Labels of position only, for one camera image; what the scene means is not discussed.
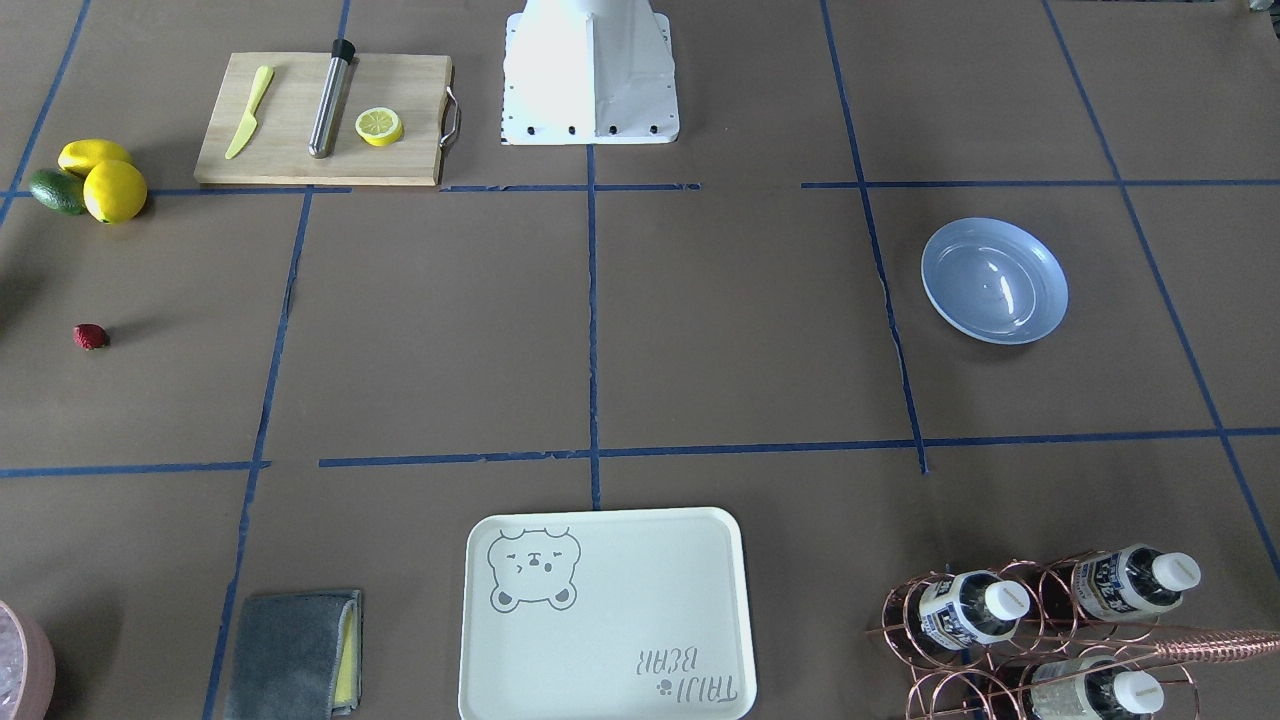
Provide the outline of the yellow plastic knife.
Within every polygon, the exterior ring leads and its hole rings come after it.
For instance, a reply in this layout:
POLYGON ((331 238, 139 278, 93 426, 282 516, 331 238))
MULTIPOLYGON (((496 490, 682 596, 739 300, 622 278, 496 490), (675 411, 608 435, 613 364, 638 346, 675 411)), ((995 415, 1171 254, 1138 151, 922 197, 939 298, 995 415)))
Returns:
POLYGON ((250 86, 250 95, 239 118, 239 124, 237 126, 236 132, 224 152, 225 160, 234 159, 239 155, 253 137, 255 131, 259 128, 256 113, 274 78, 274 74, 275 70, 270 65, 260 65, 256 69, 253 81, 250 86))

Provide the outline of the yellow lemon upper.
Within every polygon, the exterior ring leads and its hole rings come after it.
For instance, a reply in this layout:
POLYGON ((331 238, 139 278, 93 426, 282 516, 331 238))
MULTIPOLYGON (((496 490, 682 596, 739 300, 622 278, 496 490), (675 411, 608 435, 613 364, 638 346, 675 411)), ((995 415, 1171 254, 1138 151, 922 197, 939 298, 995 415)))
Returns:
POLYGON ((82 179, 104 161, 123 161, 132 165, 133 158, 123 146, 106 138, 82 138, 69 142, 58 156, 61 170, 82 179))

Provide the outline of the yellow lemon lower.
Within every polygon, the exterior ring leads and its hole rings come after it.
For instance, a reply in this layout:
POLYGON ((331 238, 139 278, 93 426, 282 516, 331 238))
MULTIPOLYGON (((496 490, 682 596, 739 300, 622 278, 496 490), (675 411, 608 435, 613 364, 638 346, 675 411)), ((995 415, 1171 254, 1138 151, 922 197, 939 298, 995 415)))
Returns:
POLYGON ((86 211, 97 222, 118 224, 137 217, 147 202, 143 174, 123 160, 99 163, 84 178, 86 211))

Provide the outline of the grey folded cloth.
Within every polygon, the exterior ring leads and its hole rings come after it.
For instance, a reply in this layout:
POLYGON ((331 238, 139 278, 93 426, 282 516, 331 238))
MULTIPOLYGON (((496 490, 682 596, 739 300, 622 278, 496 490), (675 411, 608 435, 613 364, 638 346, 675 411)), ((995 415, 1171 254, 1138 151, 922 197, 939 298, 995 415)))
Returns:
POLYGON ((256 594, 241 607, 227 719, 337 719, 362 696, 358 588, 256 594))

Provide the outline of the pink ice bowl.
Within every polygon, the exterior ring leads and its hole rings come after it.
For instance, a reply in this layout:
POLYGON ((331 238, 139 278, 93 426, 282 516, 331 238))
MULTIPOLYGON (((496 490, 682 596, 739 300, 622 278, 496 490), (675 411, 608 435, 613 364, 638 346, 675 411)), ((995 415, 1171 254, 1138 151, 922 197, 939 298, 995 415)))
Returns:
POLYGON ((56 679, 50 639, 33 616, 5 601, 1 620, 1 717, 45 719, 56 679))

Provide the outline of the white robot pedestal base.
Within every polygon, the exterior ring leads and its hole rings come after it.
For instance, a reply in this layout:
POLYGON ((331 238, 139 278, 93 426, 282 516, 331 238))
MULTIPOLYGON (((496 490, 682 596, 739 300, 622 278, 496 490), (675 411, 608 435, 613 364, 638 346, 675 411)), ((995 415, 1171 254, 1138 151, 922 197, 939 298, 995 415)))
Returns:
POLYGON ((678 140, 671 23, 649 1, 527 1, 504 40, 503 145, 678 140))

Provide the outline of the steel rod black cap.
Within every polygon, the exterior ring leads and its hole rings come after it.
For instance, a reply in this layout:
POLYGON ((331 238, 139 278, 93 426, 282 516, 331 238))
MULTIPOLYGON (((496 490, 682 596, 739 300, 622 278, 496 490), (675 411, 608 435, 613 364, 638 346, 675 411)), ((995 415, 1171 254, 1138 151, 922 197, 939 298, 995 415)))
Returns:
POLYGON ((337 141, 340 102, 346 96, 355 55, 356 47, 346 37, 338 37, 333 41, 323 92, 308 138, 307 150, 311 158, 328 158, 333 151, 337 141))

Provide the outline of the yellow lemon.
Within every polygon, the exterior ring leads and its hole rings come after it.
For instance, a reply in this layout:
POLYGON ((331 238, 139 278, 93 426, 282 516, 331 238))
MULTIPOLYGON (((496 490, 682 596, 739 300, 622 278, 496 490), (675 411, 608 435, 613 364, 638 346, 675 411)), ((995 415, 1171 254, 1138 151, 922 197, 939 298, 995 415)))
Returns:
POLYGON ((123 161, 132 165, 133 158, 123 146, 106 138, 82 138, 69 142, 58 156, 61 170, 82 179, 104 161, 123 161))
POLYGON ((99 163, 84 178, 86 211, 97 222, 118 224, 137 217, 147 202, 143 174, 123 160, 99 163))

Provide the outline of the drink bottle bottom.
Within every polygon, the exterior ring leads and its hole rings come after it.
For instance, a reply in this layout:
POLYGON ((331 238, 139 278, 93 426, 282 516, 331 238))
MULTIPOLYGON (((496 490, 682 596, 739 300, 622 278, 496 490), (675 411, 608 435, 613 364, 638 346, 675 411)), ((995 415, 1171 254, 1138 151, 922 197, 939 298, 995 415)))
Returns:
POLYGON ((1166 701, 1153 675, 1107 655, 1009 665, 984 691, 995 719, 1152 719, 1166 701))

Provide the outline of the red strawberry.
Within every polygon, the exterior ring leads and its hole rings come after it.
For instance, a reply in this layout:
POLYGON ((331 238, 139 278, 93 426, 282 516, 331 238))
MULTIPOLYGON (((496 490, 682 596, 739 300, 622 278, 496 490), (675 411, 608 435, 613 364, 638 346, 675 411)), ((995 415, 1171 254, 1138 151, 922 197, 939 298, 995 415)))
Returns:
POLYGON ((106 348, 111 343, 109 332, 93 323, 81 323, 73 328, 73 341, 86 351, 106 348))

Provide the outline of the drink bottle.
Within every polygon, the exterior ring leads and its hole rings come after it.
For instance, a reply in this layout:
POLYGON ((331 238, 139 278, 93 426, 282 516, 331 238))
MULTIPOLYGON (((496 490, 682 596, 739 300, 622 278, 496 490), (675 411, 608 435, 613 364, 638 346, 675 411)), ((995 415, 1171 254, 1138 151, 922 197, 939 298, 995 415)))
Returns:
POLYGON ((1005 642, 1032 611, 1024 584, 993 571, 965 571, 925 582, 906 602, 905 624, 925 656, 1005 642))
POLYGON ((1189 553, 1139 543, 1055 562, 1033 587, 1052 623, 1139 623, 1179 607, 1202 579, 1189 553))
POLYGON ((995 719, 1152 719, 1166 701, 1153 675, 1107 655, 1009 665, 984 691, 995 719))

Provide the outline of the cream bear tray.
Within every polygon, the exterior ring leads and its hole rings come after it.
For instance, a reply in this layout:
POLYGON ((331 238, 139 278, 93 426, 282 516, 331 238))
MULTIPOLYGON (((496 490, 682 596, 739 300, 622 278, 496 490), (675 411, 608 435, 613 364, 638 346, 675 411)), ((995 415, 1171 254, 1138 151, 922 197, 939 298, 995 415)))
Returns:
POLYGON ((723 509, 506 514, 466 544, 462 719, 742 719, 758 697, 723 509))

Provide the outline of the blue plate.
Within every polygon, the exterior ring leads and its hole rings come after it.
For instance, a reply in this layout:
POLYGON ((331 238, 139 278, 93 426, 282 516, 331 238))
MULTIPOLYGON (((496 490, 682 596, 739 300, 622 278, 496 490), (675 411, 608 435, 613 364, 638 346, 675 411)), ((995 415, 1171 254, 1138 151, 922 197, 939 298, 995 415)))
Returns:
POLYGON ((1070 288, 1056 255, 1030 232, 987 217, 940 227, 920 258, 922 284, 954 329, 991 345, 1038 342, 1068 315, 1070 288))

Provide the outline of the lemon half slice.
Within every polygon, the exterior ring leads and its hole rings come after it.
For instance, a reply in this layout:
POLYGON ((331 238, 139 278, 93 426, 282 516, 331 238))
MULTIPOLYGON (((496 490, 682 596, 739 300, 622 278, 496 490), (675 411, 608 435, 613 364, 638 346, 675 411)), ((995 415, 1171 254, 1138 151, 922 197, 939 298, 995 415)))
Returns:
POLYGON ((357 115, 355 131, 369 146, 385 147, 403 137, 404 124, 390 108, 369 108, 357 115))

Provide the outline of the wooden cutting board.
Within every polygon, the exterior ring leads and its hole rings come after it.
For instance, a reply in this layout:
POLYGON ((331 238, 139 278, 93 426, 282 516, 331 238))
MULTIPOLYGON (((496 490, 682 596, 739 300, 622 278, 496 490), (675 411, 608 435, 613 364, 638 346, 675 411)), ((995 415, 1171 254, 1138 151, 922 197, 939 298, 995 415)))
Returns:
POLYGON ((360 53, 349 68, 335 110, 330 154, 308 151, 323 99, 328 53, 234 53, 212 108, 197 161, 201 184, 435 186, 443 138, 456 127, 447 115, 453 61, 443 55, 360 53), (255 111, 259 122, 246 146, 225 156, 260 67, 271 67, 255 111), (389 108, 404 133, 374 147, 356 131, 361 111, 389 108))

